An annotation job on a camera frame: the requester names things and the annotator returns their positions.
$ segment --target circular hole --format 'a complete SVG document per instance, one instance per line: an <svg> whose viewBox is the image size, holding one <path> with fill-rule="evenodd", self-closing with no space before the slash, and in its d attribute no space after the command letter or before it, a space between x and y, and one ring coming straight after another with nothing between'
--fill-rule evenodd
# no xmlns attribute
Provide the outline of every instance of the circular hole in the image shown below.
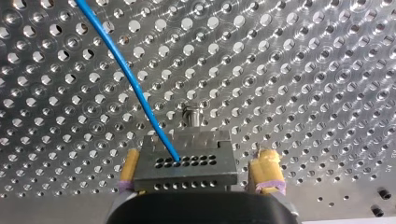
<svg viewBox="0 0 396 224"><path fill-rule="evenodd" d="M88 33L88 26L86 24L80 22L76 25L76 32L79 35L85 35Z"/></svg>
<svg viewBox="0 0 396 224"><path fill-rule="evenodd" d="M198 185L198 182L196 182L196 181L192 181L192 182L191 182L191 187L192 187L192 188L195 189L195 188L198 188L198 186L199 186L199 185Z"/></svg>
<svg viewBox="0 0 396 224"><path fill-rule="evenodd" d="M182 187L183 189L187 189L187 188L189 187L189 183L188 183L188 182L183 182L183 183L181 184L181 187Z"/></svg>
<svg viewBox="0 0 396 224"><path fill-rule="evenodd" d="M95 54L93 53L93 51L91 49L84 49L82 51L82 56L84 57L85 60L90 60L93 58Z"/></svg>
<svg viewBox="0 0 396 224"><path fill-rule="evenodd" d="M155 190L160 190L160 189L161 189L161 185L160 185L160 184L154 185L154 189L155 189Z"/></svg>
<svg viewBox="0 0 396 224"><path fill-rule="evenodd" d="M27 37L34 37L35 29L32 26L27 25L27 26L23 27L23 34Z"/></svg>
<svg viewBox="0 0 396 224"><path fill-rule="evenodd" d="M218 181L212 180L210 181L210 187L214 188L218 184Z"/></svg>
<svg viewBox="0 0 396 224"><path fill-rule="evenodd" d="M105 32L108 34L113 33L114 30L116 29L111 21L105 21L103 23L103 28L105 29Z"/></svg>
<svg viewBox="0 0 396 224"><path fill-rule="evenodd" d="M171 188L171 184L165 183L165 184L163 184L163 188L164 189L170 189Z"/></svg>
<svg viewBox="0 0 396 224"><path fill-rule="evenodd" d="M202 187L202 188L206 188L208 185L209 185L209 184L208 184L207 181L205 181L205 180L201 182L201 187Z"/></svg>
<svg viewBox="0 0 396 224"><path fill-rule="evenodd" d="M61 35L61 34L62 34L62 28L61 28L59 25L52 24L52 25L49 27L49 32L50 32L52 35L54 35L54 36Z"/></svg>
<svg viewBox="0 0 396 224"><path fill-rule="evenodd" d="M25 0L14 0L13 6L18 10L23 10L27 7Z"/></svg>

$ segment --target hole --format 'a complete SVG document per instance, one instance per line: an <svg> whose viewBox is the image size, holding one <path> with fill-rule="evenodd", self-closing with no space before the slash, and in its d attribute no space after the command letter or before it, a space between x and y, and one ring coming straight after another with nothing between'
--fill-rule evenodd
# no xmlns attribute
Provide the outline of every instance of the hole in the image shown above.
<svg viewBox="0 0 396 224"><path fill-rule="evenodd" d="M36 51L33 53L33 60L35 60L35 62L37 63L42 63L44 62L44 55L43 53Z"/></svg>
<svg viewBox="0 0 396 224"><path fill-rule="evenodd" d="M382 217L382 216L384 216L384 212L382 211L381 208L378 207L378 205L373 205L373 206L371 207L371 210L372 210L374 216L376 216L376 217Z"/></svg>
<svg viewBox="0 0 396 224"><path fill-rule="evenodd" d="M160 184L155 184L154 185L154 189L155 190L160 190L161 189L161 185Z"/></svg>
<svg viewBox="0 0 396 224"><path fill-rule="evenodd" d="M20 57L16 53L9 53L7 58L10 63L18 63L20 61Z"/></svg>
<svg viewBox="0 0 396 224"><path fill-rule="evenodd" d="M14 0L12 5L18 10L23 10L27 7L25 0Z"/></svg>
<svg viewBox="0 0 396 224"><path fill-rule="evenodd" d="M0 37L3 39L9 38L10 33L7 28L5 27L0 27Z"/></svg>
<svg viewBox="0 0 396 224"><path fill-rule="evenodd" d="M196 181L192 181L191 182L191 187L194 188L194 189L198 188L198 183Z"/></svg>
<svg viewBox="0 0 396 224"><path fill-rule="evenodd" d="M54 36L61 35L62 34L62 28L59 25L57 25L57 24L52 24L49 27L49 32L52 35L54 35Z"/></svg>
<svg viewBox="0 0 396 224"><path fill-rule="evenodd" d="M93 53L93 51L91 49L84 49L82 51L82 56L84 57L85 60L90 60L93 58L95 54Z"/></svg>
<svg viewBox="0 0 396 224"><path fill-rule="evenodd" d="M165 184L163 184L163 188L164 189L170 189L171 188L171 184L165 183Z"/></svg>
<svg viewBox="0 0 396 224"><path fill-rule="evenodd" d="M74 75L67 74L64 77L64 81L67 82L68 84L72 84L74 81L76 81L76 77Z"/></svg>
<svg viewBox="0 0 396 224"><path fill-rule="evenodd" d="M35 36L35 29L32 26L30 26L30 25L24 26L23 27L23 34L26 37L34 37Z"/></svg>
<svg viewBox="0 0 396 224"><path fill-rule="evenodd" d="M378 194L379 194L379 196L381 196L381 198L383 200L388 200L392 197L392 195L389 193L389 191L387 191L386 189L382 189L382 188L378 191Z"/></svg>
<svg viewBox="0 0 396 224"><path fill-rule="evenodd" d="M61 60L62 62L67 61L70 58L69 53L65 50L59 50L58 51L58 59Z"/></svg>
<svg viewBox="0 0 396 224"><path fill-rule="evenodd" d="M208 184L207 181L205 181L205 180L201 182L201 187L202 187L202 188L206 188L208 185L209 185L209 184Z"/></svg>
<svg viewBox="0 0 396 224"><path fill-rule="evenodd" d="M80 22L80 23L78 23L78 24L76 25L76 32L77 32L79 35L85 35L85 34L88 33L88 26L87 26L86 24Z"/></svg>
<svg viewBox="0 0 396 224"><path fill-rule="evenodd" d="M114 24L111 21L105 21L103 24L103 28L105 29L106 33L111 34L116 29Z"/></svg>
<svg viewBox="0 0 396 224"><path fill-rule="evenodd" d="M54 6L54 0L41 0L41 6L46 9L52 8Z"/></svg>
<svg viewBox="0 0 396 224"><path fill-rule="evenodd" d="M97 3L99 6L104 7L104 6L107 6L108 1L109 1L109 0L96 0L96 3Z"/></svg>
<svg viewBox="0 0 396 224"><path fill-rule="evenodd" d="M210 187L214 188L218 184L218 181L212 180L210 181Z"/></svg>

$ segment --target perforated metal sheet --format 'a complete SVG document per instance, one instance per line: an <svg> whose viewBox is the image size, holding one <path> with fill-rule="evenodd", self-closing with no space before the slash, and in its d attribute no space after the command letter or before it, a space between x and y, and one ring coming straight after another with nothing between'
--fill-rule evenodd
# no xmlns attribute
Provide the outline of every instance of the perforated metal sheet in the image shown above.
<svg viewBox="0 0 396 224"><path fill-rule="evenodd" d="M391 0L88 2L166 132L188 103L204 129L232 132L235 189L271 147L303 220L396 214L377 194L396 190ZM127 149L152 133L117 63L73 0L0 12L1 218L114 194Z"/></svg>

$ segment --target silver metal surface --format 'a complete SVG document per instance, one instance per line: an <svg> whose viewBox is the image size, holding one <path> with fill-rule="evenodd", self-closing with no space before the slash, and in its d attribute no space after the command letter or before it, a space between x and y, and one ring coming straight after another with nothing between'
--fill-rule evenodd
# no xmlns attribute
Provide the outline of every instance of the silver metal surface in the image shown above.
<svg viewBox="0 0 396 224"><path fill-rule="evenodd" d="M271 147L302 220L396 215L377 193L396 190L394 1L88 2L166 132L190 102L231 131L240 189ZM1 218L117 191L153 131L104 43L73 0L4 0L0 18Z"/></svg>
<svg viewBox="0 0 396 224"><path fill-rule="evenodd" d="M135 190L213 191L227 190L237 183L233 147L227 132L173 134L170 140L179 149L180 161L173 161L163 143L155 139L146 135L143 140L145 144L134 172Z"/></svg>
<svg viewBox="0 0 396 224"><path fill-rule="evenodd" d="M187 127L200 127L202 122L202 112L198 105L186 106L183 109L183 119Z"/></svg>

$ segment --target blue wire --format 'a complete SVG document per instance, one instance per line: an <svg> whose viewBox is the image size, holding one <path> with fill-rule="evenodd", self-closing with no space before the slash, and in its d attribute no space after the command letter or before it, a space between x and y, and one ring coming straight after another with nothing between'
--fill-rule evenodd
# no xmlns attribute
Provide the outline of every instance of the blue wire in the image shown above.
<svg viewBox="0 0 396 224"><path fill-rule="evenodd" d="M112 41L111 37L106 33L104 30L102 23L98 20L98 18L93 14L91 8L84 0L76 0L78 7L84 13L84 15L88 18L91 22L93 28L95 28L96 32L102 39L105 41L107 47L110 49L111 53L113 53L114 58L116 59L117 63L120 65L122 71L124 72L125 76L128 78L129 82L131 83L132 88L134 88L134 93L136 94L137 99L139 100L140 104L145 111L148 120L150 121L152 127L154 128L155 132L157 132L158 136L160 137L163 144L168 149L169 153L173 157L174 161L180 161L180 157L178 156L175 148L172 146L172 143L166 137L166 134L163 132L163 129L158 125L158 121L155 119L154 114L149 106L149 103L146 101L145 96L143 95L142 90L140 89L139 83L134 77L131 69L129 68L127 62L123 58L121 52L117 48L117 46Z"/></svg>

